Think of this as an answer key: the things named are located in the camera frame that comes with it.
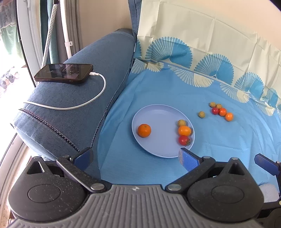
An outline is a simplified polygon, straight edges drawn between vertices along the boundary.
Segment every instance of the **small round fruit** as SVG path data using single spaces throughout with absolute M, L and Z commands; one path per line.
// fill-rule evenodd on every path
M 212 113 L 213 113 L 214 115 L 217 115 L 217 114 L 219 113 L 219 109 L 216 108 L 216 107 L 212 108 Z
M 180 143 L 180 145 L 182 146 L 188 146 L 190 144 L 190 138 L 188 136 L 185 135 L 181 135 L 178 138 L 178 142 Z
M 179 120 L 178 121 L 178 126 L 186 126 L 186 121 L 185 120 Z
M 141 124 L 139 127 L 138 127 L 138 135 L 140 137 L 147 137 L 149 136 L 151 133 L 151 127 L 148 125 L 148 124 Z
M 216 106 L 216 103 L 215 102 L 211 102 L 210 103 L 210 107 L 214 108 Z
M 220 115 L 220 116 L 225 116 L 226 113 L 227 113 L 227 111 L 226 111 L 225 108 L 220 108 L 220 109 L 219 109 L 219 115 Z
M 190 136 L 191 134 L 191 129 L 188 126 L 180 126 L 178 128 L 178 134 L 179 135 L 185 135 L 185 136 Z
M 228 112 L 226 115 L 225 115 L 225 119 L 227 121 L 232 121 L 233 120 L 233 114 L 231 112 Z
M 199 116 L 200 118 L 204 118 L 204 117 L 205 117 L 205 112 L 200 111 L 200 112 L 198 113 L 198 116 Z
M 221 104 L 217 104 L 216 107 L 217 107 L 218 109 L 221 109 L 223 106 L 222 106 Z

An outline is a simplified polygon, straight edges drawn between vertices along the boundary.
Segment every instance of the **plate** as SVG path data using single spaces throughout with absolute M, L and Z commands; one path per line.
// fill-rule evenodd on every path
M 178 142 L 179 120 L 185 120 L 191 128 L 189 136 L 191 143 L 185 147 L 189 150 L 195 140 L 192 123 L 186 115 L 171 106 L 152 104 L 137 111 L 132 120 L 133 135 L 147 152 L 162 158 L 176 158 L 180 148 L 184 147 Z M 137 133 L 141 124 L 148 124 L 151 127 L 151 134 L 146 138 L 140 137 Z

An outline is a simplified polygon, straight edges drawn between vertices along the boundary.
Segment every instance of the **white cable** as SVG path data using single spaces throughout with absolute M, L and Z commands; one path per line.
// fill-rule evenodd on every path
M 47 105 L 43 105 L 43 104 L 34 103 L 34 102 L 31 102 L 31 101 L 25 101 L 24 103 L 34 104 L 34 105 L 37 105 L 37 106 L 40 106 L 40 107 L 50 108 L 50 109 L 55 109 L 55 110 L 71 110 L 71 109 L 75 109 L 75 108 L 79 108 L 79 107 L 85 106 L 85 105 L 91 103 L 92 101 L 96 100 L 103 93 L 103 91 L 105 90 L 105 87 L 106 87 L 106 80 L 105 80 L 104 76 L 102 76 L 101 74 L 96 73 L 96 72 L 90 72 L 90 75 L 92 75 L 92 76 L 99 75 L 99 76 L 102 77 L 103 82 L 104 82 L 103 89 L 100 91 L 100 93 L 98 95 L 96 95 L 94 98 L 92 98 L 91 100 L 87 101 L 84 104 L 80 104 L 80 105 L 77 105 L 77 106 L 74 106 L 74 107 L 69 107 L 69 108 L 58 108 L 58 107 L 52 107 L 52 106 L 47 106 Z
M 52 8 L 52 13 L 51 13 L 51 19 L 48 27 L 48 34 L 47 34 L 47 39 L 46 39 L 46 44 L 45 44 L 45 49 L 44 49 L 44 55 L 43 55 L 43 60 L 42 60 L 42 65 L 41 69 L 46 65 L 47 58 L 48 58 L 48 53 L 49 53 L 49 47 L 50 47 L 50 42 L 51 42 L 51 36 L 52 36 L 52 31 L 54 27 L 54 22 L 56 18 L 56 10 L 58 8 L 57 4 L 53 4 Z

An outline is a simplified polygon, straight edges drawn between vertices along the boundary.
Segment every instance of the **orange cherry tomato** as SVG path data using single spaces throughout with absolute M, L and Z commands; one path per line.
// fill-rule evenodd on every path
M 220 109 L 219 109 L 219 115 L 220 115 L 220 116 L 225 116 L 226 114 L 227 114 L 227 111 L 226 111 L 225 108 L 220 108 Z
M 178 134 L 179 135 L 185 135 L 185 136 L 190 136 L 191 134 L 191 129 L 188 126 L 180 126 L 178 128 Z
M 226 115 L 225 115 L 225 119 L 227 121 L 232 121 L 233 120 L 233 114 L 231 112 L 228 112 Z
M 138 127 L 138 135 L 140 137 L 147 137 L 149 136 L 151 133 L 151 127 L 148 125 L 148 124 L 141 124 L 139 127 Z

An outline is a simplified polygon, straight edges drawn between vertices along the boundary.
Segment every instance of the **sofa armrest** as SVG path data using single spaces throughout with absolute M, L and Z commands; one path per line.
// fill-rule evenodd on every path
M 98 134 L 105 116 L 125 87 L 134 46 L 135 39 L 130 33 L 116 31 L 85 47 L 65 62 L 92 64 L 93 71 L 106 78 L 105 91 L 92 103 L 67 111 L 32 104 L 24 104 L 23 108 L 50 123 L 80 150 L 91 146 L 95 136 L 93 150 L 96 151 Z M 95 97 L 102 87 L 103 80 L 98 76 L 90 76 L 79 85 L 42 82 L 28 100 L 54 107 L 72 107 Z M 77 153 L 52 129 L 25 112 L 18 112 L 13 125 L 26 145 L 39 155 L 56 159 L 62 155 Z

